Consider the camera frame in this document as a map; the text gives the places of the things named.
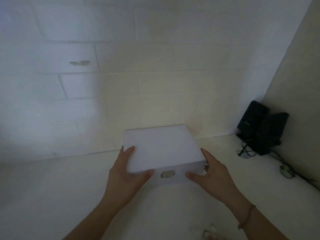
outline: wall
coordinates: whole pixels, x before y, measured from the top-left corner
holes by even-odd
[[[313,0],[263,99],[290,114],[278,148],[300,173],[320,187],[320,0]]]
[[[234,132],[311,0],[1,0],[1,162],[119,149],[125,129]]]
[[[199,139],[224,163],[238,188],[289,239],[319,239],[320,193],[287,179],[271,157],[239,158],[235,136]],[[100,201],[118,152],[43,160],[0,170],[0,239],[62,239]],[[221,203],[194,183],[141,191],[103,239],[200,240],[214,223],[229,239],[246,239]]]

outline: box lid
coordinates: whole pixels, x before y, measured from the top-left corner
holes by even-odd
[[[126,130],[124,149],[130,146],[136,147],[127,167],[133,173],[205,160],[185,125]]]

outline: box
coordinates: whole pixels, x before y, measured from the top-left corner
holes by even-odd
[[[202,174],[206,165],[201,150],[185,125],[126,130],[124,149],[135,146],[127,171],[140,173],[154,169],[147,185],[188,181],[186,172]]]

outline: forearm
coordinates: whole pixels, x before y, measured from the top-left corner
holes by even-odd
[[[225,204],[240,224],[246,222],[252,203],[240,191]],[[288,240],[257,208],[251,210],[243,230],[249,240]]]
[[[63,240],[100,240],[117,213],[110,203],[101,201]]]

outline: white brick wall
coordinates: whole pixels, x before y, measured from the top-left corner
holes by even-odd
[[[0,0],[0,162],[119,149],[125,129],[232,133],[310,1]]]

